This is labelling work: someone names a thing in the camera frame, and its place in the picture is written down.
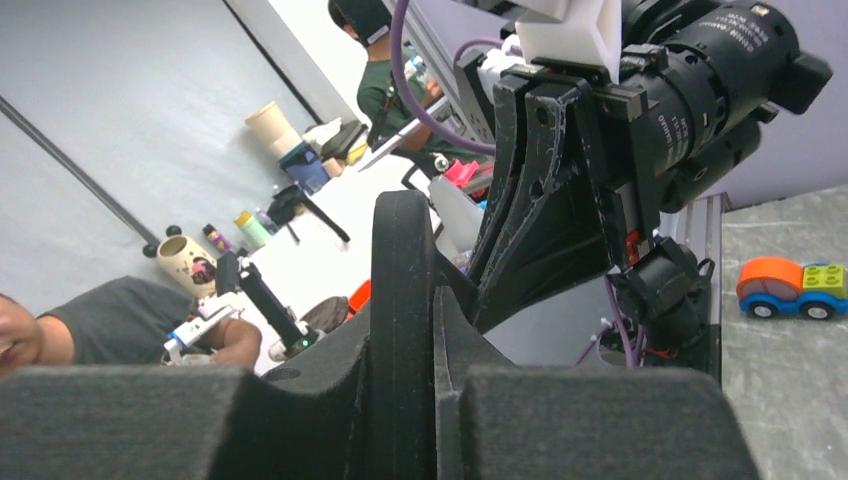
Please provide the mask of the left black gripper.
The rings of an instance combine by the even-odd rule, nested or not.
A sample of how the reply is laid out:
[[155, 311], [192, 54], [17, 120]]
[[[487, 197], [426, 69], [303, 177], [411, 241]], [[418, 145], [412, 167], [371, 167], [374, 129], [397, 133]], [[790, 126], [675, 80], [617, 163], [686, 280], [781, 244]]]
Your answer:
[[478, 331], [652, 248], [649, 111], [643, 86], [598, 72], [512, 73], [496, 84], [494, 176], [470, 268]]

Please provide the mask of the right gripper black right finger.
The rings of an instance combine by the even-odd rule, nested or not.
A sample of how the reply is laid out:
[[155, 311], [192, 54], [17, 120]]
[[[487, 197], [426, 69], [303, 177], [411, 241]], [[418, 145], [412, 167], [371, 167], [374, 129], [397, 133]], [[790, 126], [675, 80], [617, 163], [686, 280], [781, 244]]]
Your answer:
[[433, 300], [440, 479], [756, 479], [709, 376], [674, 368], [517, 367]]

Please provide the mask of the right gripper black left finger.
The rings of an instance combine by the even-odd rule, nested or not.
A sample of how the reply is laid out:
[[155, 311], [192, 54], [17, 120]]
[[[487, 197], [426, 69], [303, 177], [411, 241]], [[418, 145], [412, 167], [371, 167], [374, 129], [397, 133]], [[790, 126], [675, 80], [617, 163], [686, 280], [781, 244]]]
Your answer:
[[5, 479], [350, 479], [369, 319], [267, 378], [239, 368], [31, 367], [1, 384]]

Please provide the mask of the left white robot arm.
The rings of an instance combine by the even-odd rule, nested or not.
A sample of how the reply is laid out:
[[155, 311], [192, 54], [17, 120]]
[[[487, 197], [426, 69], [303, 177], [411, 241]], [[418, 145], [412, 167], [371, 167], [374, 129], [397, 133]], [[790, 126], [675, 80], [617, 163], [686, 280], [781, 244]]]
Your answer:
[[464, 312], [487, 332], [598, 277], [635, 325], [629, 366], [719, 377], [714, 264], [660, 217], [759, 146], [830, 80], [762, 1], [516, 1], [521, 63], [493, 87], [494, 176]]

